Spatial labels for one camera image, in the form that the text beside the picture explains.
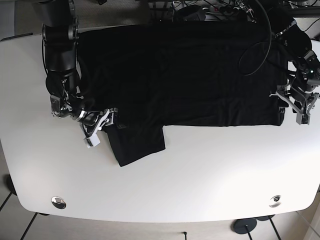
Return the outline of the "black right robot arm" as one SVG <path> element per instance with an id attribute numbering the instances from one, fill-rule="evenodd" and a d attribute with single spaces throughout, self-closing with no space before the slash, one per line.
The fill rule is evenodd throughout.
<path id="1" fill-rule="evenodd" d="M 72 0 L 37 0 L 33 9 L 42 21 L 42 63 L 45 85 L 50 94 L 51 112 L 58 118 L 78 122 L 88 147 L 100 143 L 103 127 L 115 123 L 117 108 L 92 110 L 92 100 L 80 90 L 77 70 L 78 17 Z"/>

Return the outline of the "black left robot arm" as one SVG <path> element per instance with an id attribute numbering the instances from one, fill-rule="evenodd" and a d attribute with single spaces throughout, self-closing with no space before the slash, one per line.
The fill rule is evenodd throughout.
<path id="1" fill-rule="evenodd" d="M 293 73 L 285 71 L 288 83 L 277 86 L 273 95 L 292 107 L 299 125 L 309 124 L 310 111 L 320 97 L 314 91 L 320 85 L 320 61 L 312 49 L 311 39 L 279 3 L 238 0 L 236 4 L 252 22 L 266 25 L 268 37 L 264 61 L 272 44 L 278 44 L 291 57 L 296 70 Z"/>

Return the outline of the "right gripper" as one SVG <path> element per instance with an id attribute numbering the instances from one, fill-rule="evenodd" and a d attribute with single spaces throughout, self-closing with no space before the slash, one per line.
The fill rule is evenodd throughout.
<path id="1" fill-rule="evenodd" d="M 103 111 L 86 111 L 82 109 L 79 113 L 79 125 L 84 133 L 85 140 L 99 139 L 97 132 L 104 126 L 108 127 L 115 123 L 118 114 L 117 108 L 107 108 Z"/>

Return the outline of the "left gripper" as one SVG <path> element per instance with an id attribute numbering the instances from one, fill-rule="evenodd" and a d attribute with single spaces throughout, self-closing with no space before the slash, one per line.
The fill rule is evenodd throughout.
<path id="1" fill-rule="evenodd" d="M 286 85 L 278 85 L 276 91 L 269 96 L 277 96 L 279 99 L 286 102 L 296 114 L 310 114 L 310 117 L 311 110 L 315 107 L 316 101 L 320 98 L 319 93 L 312 91 L 305 93 L 299 88 L 294 88 L 292 84 L 289 89 Z"/>

